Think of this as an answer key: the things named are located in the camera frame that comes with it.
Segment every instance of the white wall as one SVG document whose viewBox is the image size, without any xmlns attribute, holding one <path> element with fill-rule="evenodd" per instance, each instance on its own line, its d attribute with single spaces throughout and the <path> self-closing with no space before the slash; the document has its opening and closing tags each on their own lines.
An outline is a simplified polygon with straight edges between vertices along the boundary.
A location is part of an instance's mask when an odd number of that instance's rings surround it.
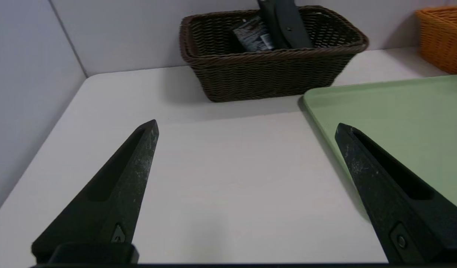
<svg viewBox="0 0 457 268">
<path fill-rule="evenodd" d="M 47 0 L 0 0 L 0 206 L 84 79 Z"/>
<path fill-rule="evenodd" d="M 297 0 L 322 5 L 360 28 L 370 50 L 415 46 L 413 12 L 457 0 Z M 185 65 L 179 56 L 183 17 L 257 9 L 256 0 L 53 0 L 88 75 Z"/>
</svg>

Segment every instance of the green cutting board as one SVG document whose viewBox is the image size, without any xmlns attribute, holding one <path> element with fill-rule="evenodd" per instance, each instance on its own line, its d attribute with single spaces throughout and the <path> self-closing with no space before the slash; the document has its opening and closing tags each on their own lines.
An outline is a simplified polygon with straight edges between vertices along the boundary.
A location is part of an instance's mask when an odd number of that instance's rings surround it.
<svg viewBox="0 0 457 268">
<path fill-rule="evenodd" d="M 457 206 L 457 75 L 317 88 L 305 105 L 350 178 L 334 134 L 360 129 Z"/>
</svg>

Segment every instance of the table surface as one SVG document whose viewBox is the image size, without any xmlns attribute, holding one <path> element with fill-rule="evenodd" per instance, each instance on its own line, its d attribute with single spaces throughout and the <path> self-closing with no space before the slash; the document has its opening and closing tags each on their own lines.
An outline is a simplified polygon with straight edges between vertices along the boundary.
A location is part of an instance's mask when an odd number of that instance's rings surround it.
<svg viewBox="0 0 457 268">
<path fill-rule="evenodd" d="M 438 75 L 413 48 L 365 51 L 334 85 Z M 33 265 L 31 243 L 151 119 L 140 262 L 387 261 L 300 96 L 211 103 L 189 67 L 174 67 L 84 82 L 0 209 L 0 268 Z"/>
</svg>

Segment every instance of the brown wicker basket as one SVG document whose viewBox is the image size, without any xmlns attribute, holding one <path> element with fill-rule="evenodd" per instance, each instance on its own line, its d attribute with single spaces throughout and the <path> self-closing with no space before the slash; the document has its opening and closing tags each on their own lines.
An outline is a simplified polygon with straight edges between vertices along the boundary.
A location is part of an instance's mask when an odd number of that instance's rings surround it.
<svg viewBox="0 0 457 268">
<path fill-rule="evenodd" d="M 321 6 L 299 8 L 315 48 L 244 52 L 230 32 L 257 10 L 215 12 L 182 20 L 179 43 L 212 102 L 301 95 L 330 86 L 367 37 L 345 18 Z"/>
</svg>

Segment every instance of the orange wicker basket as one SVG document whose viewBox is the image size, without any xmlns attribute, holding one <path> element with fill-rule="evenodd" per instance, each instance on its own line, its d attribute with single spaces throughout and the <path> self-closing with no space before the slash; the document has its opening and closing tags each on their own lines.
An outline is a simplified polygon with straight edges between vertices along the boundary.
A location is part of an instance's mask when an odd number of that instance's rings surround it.
<svg viewBox="0 0 457 268">
<path fill-rule="evenodd" d="M 457 74 L 457 7 L 418 10 L 420 54 L 439 69 Z"/>
</svg>

